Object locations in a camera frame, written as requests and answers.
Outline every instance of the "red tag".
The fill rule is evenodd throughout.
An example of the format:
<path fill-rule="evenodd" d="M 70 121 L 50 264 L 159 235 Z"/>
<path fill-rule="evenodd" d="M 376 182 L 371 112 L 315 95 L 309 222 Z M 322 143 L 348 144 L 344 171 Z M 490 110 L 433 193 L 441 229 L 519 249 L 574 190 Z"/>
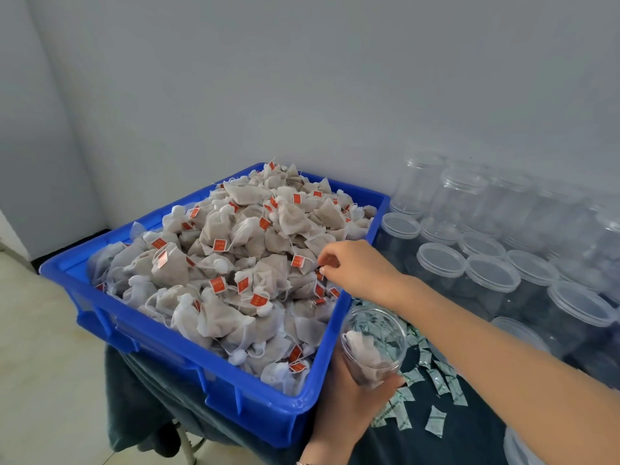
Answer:
<path fill-rule="evenodd" d="M 157 256 L 157 267 L 161 269 L 161 267 L 168 262 L 168 252 L 164 251 L 159 256 Z"/>
<path fill-rule="evenodd" d="M 325 296 L 325 288 L 318 282 L 314 285 L 314 294 L 318 298 L 323 298 Z"/>
<path fill-rule="evenodd" d="M 158 238 L 154 242 L 151 243 L 151 245 L 155 246 L 155 248 L 157 248 L 158 250 L 162 249 L 167 244 L 168 243 L 166 243 L 166 241 L 162 240 L 161 238 Z"/>
<path fill-rule="evenodd" d="M 293 348 L 293 351 L 291 351 L 291 355 L 288 357 L 288 361 L 291 364 L 293 362 L 297 362 L 303 353 L 304 351 L 301 350 L 301 347 L 299 347 L 299 344 L 296 344 L 295 347 Z"/>
<path fill-rule="evenodd" d="M 296 362 L 294 364 L 289 364 L 288 367 L 290 368 L 290 370 L 292 370 L 293 372 L 297 374 L 306 370 L 306 365 L 303 362 Z"/>
<path fill-rule="evenodd" d="M 306 258 L 304 258 L 303 256 L 293 256 L 293 261 L 291 261 L 291 266 L 293 266 L 294 268 L 301 268 L 303 267 L 305 262 L 306 262 Z"/>
<path fill-rule="evenodd" d="M 211 279 L 209 281 L 211 287 L 213 288 L 213 293 L 219 294 L 226 290 L 226 282 L 222 276 L 216 277 L 215 279 Z"/>
<path fill-rule="evenodd" d="M 269 228 L 269 225 L 271 225 L 271 222 L 267 220 L 266 218 L 261 217 L 259 225 L 263 230 L 267 230 Z"/>
<path fill-rule="evenodd" d="M 266 304 L 267 302 L 269 302 L 268 298 L 261 297 L 258 294 L 254 294 L 254 297 L 252 297 L 252 300 L 250 300 L 250 304 L 254 305 L 255 307 L 261 307 L 264 304 Z"/>
<path fill-rule="evenodd" d="M 250 278 L 246 277 L 243 281 L 237 282 L 237 292 L 242 293 L 245 289 L 250 287 Z"/>
<path fill-rule="evenodd" d="M 215 240 L 213 242 L 213 251 L 217 251 L 218 253 L 226 251 L 226 243 L 226 240 Z"/>

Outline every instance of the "hand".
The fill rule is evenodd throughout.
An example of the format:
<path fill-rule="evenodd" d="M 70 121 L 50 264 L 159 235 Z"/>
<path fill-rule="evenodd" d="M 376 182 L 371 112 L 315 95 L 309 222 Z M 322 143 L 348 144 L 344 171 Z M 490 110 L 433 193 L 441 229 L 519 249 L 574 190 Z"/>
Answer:
<path fill-rule="evenodd" d="M 373 390 L 363 389 L 353 380 L 342 355 L 337 344 L 323 383 L 313 435 L 301 463 L 346 464 L 373 418 L 405 383 L 403 377 L 394 374 Z"/>
<path fill-rule="evenodd" d="M 318 263 L 323 275 L 352 296 L 382 306 L 387 305 L 389 287 L 402 278 L 365 240 L 329 243 L 321 251 Z"/>

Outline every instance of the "white wall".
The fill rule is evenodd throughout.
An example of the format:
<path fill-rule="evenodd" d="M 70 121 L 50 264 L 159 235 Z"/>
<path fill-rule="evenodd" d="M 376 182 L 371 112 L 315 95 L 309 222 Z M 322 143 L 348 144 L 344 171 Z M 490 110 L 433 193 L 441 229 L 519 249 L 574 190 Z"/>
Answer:
<path fill-rule="evenodd" d="M 13 250 L 27 261 L 30 261 L 28 250 L 2 212 L 0 212 L 0 243 Z"/>
<path fill-rule="evenodd" d="M 110 222 L 407 146 L 620 191 L 620 0 L 28 0 Z"/>
<path fill-rule="evenodd" d="M 105 216 L 25 0 L 0 0 L 0 56 L 0 209 L 37 258 Z"/>

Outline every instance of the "floor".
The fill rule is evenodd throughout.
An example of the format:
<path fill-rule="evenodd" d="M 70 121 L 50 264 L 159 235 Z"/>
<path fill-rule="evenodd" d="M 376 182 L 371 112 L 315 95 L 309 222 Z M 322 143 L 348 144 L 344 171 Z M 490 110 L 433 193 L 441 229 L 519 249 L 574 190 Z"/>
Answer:
<path fill-rule="evenodd" d="M 184 465 L 135 448 L 113 454 L 105 430 L 101 340 L 75 324 L 64 290 L 0 252 L 0 465 Z M 262 462 L 207 442 L 203 465 Z"/>

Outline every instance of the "pile of tea bags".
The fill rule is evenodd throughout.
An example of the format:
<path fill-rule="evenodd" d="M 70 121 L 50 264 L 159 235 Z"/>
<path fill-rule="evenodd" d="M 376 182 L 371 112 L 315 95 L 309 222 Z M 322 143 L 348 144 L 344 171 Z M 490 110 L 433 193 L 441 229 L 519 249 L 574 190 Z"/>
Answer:
<path fill-rule="evenodd" d="M 99 289 L 287 395 L 299 393 L 340 288 L 317 271 L 325 245 L 362 239 L 376 208 L 295 165 L 221 183 L 174 206 L 162 228 L 88 261 Z"/>

